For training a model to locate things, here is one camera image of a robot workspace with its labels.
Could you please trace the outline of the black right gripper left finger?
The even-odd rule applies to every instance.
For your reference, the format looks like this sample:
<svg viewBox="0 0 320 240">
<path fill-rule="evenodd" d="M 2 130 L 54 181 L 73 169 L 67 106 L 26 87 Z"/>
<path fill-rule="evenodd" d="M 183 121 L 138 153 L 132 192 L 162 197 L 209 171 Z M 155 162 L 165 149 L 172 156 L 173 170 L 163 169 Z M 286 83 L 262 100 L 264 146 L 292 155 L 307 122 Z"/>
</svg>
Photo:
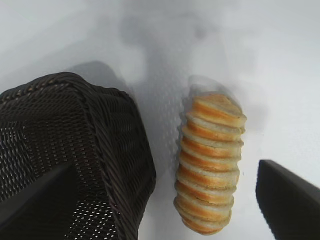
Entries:
<svg viewBox="0 0 320 240">
<path fill-rule="evenodd" d="M 62 240 L 73 222 L 77 174 L 58 165 L 0 204 L 2 240 Z"/>
</svg>

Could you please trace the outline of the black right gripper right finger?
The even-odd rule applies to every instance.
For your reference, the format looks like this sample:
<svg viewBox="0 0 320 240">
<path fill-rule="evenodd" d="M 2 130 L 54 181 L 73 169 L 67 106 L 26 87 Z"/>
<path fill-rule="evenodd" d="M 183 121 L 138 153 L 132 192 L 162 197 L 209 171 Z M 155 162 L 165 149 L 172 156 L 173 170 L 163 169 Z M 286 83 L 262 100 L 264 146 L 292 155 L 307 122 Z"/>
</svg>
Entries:
<svg viewBox="0 0 320 240">
<path fill-rule="evenodd" d="M 277 240 L 320 238 L 320 189 L 272 160 L 258 163 L 255 195 Z"/>
</svg>

